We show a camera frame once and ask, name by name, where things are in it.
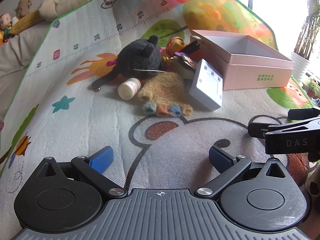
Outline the white power adapter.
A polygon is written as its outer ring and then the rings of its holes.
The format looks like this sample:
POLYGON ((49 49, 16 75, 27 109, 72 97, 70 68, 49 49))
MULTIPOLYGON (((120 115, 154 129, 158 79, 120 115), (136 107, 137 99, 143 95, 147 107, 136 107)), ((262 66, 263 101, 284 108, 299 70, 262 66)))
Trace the white power adapter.
POLYGON ((205 59, 196 66, 189 94, 211 111, 222 106, 223 78, 205 59))

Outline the white yogurt bottle red cap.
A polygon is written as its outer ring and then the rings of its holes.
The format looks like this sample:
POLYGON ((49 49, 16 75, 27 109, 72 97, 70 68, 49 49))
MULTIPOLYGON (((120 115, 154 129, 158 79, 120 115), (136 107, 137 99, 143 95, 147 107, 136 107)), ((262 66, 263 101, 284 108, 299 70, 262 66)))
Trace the white yogurt bottle red cap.
POLYGON ((130 78, 118 87, 118 94, 123 100, 131 100, 140 88, 140 81, 137 78, 130 78))

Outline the cartoon girl rubber keychain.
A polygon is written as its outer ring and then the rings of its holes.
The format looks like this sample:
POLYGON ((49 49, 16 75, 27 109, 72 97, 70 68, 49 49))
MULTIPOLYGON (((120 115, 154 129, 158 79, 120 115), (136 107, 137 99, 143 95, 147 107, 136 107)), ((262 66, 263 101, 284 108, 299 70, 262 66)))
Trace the cartoon girl rubber keychain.
POLYGON ((194 78, 198 62, 193 60, 188 54, 174 53, 174 71, 184 79, 192 80, 194 78))

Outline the tan furry glove toy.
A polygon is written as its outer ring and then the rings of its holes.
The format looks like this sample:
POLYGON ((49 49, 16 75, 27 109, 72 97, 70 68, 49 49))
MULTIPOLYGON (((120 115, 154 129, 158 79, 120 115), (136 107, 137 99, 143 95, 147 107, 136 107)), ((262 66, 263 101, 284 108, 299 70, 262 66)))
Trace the tan furry glove toy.
POLYGON ((193 108, 185 101, 183 79, 173 72, 150 78, 139 91, 138 98, 144 102, 143 112, 147 115, 180 117, 193 113, 193 108))

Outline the black plush toy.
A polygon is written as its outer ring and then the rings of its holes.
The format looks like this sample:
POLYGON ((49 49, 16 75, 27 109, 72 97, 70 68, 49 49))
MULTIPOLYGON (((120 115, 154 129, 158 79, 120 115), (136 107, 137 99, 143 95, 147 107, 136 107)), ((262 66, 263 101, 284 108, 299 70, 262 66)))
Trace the black plush toy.
POLYGON ((166 71, 158 41, 157 35, 151 35, 148 39, 140 38, 125 46, 118 54, 114 68, 95 80, 92 89, 99 90, 119 75, 126 79, 145 80, 166 71))

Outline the black stick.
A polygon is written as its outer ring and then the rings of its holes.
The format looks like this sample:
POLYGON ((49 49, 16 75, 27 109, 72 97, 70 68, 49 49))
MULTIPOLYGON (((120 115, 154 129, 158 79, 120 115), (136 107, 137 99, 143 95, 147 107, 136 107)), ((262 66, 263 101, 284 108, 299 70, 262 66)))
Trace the black stick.
POLYGON ((193 41, 190 44, 188 44, 186 47, 184 47, 181 52, 185 53, 187 55, 190 55, 200 49, 200 43, 199 41, 193 41))

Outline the pink yellow cupcake toy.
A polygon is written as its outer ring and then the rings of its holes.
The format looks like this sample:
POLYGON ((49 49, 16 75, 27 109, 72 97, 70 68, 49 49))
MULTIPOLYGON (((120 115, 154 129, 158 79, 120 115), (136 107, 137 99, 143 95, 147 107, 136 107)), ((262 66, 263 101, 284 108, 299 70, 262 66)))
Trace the pink yellow cupcake toy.
POLYGON ((182 38, 178 36, 171 38, 166 47, 161 52, 162 61, 168 61, 174 56, 174 53, 181 51, 186 46, 187 45, 182 38))

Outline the small green plant red pot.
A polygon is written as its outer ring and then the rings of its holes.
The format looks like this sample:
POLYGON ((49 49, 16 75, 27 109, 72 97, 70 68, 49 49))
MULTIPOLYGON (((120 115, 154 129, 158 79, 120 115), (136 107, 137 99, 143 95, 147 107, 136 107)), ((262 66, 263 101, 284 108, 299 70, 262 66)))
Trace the small green plant red pot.
POLYGON ((314 98, 317 95, 317 92, 319 91, 319 84, 315 79, 309 78, 304 84, 304 86, 305 86, 307 95, 310 98, 314 98))

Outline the potted palm white pot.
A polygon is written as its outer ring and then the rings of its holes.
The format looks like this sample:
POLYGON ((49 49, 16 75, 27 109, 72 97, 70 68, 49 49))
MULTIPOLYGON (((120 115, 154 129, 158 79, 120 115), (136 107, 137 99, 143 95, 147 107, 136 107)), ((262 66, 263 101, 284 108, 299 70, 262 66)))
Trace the potted palm white pot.
POLYGON ((308 15, 299 33, 295 48, 291 54, 294 62, 292 76, 297 82, 304 79, 309 66, 313 45, 319 33, 319 0, 308 1, 308 15))

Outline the pink cardboard box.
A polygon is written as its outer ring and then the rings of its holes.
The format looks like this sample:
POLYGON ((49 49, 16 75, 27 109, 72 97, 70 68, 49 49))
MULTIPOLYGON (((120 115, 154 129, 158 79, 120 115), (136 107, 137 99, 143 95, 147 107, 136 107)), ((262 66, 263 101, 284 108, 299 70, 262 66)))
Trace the pink cardboard box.
POLYGON ((245 34, 192 30, 203 58, 223 77, 224 90, 285 87, 293 62, 274 48, 245 34))

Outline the colourful play mat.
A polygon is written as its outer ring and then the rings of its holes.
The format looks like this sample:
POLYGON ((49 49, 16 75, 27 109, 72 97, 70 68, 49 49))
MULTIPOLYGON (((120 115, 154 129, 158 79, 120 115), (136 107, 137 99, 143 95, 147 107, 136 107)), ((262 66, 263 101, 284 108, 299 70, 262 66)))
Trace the colourful play mat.
POLYGON ((237 0, 92 0, 52 23, 20 83, 1 131, 1 239, 21 227, 14 200, 40 161, 58 162, 111 146, 105 175, 127 189, 191 189, 217 176, 208 159, 214 144, 253 161, 267 159, 264 142, 247 133, 253 121, 281 124, 291 108, 311 101, 295 80, 283 88, 229 90, 210 111, 186 95, 190 116, 147 116, 139 98, 121 100, 121 79, 91 90, 107 62, 138 38, 175 36, 189 41, 192 29, 217 26, 213 11, 225 11, 234 29, 276 48, 271 28, 237 0))

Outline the cream plush pillow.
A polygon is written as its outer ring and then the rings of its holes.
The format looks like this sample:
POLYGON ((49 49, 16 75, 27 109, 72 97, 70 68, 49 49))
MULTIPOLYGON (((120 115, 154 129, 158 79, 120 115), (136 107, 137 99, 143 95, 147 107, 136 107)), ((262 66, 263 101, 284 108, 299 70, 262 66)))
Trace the cream plush pillow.
POLYGON ((90 0, 43 0, 38 11, 43 19, 53 21, 88 1, 90 0))

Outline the small doll figure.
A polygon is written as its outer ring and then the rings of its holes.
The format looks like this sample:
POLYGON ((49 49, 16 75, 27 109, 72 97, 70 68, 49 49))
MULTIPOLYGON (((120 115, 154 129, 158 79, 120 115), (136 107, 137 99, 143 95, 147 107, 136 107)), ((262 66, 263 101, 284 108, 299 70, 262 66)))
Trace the small doll figure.
POLYGON ((9 13, 1 15, 1 44, 10 38, 11 16, 9 13))

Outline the brown plush animal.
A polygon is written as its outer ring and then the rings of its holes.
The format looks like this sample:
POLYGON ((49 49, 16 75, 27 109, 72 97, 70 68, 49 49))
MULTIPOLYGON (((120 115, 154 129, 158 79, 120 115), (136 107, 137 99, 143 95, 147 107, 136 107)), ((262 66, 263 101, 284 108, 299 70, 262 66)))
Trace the brown plush animal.
POLYGON ((31 0, 19 0, 17 9, 16 9, 16 17, 18 19, 22 19, 24 16, 29 14, 29 8, 32 5, 31 0))

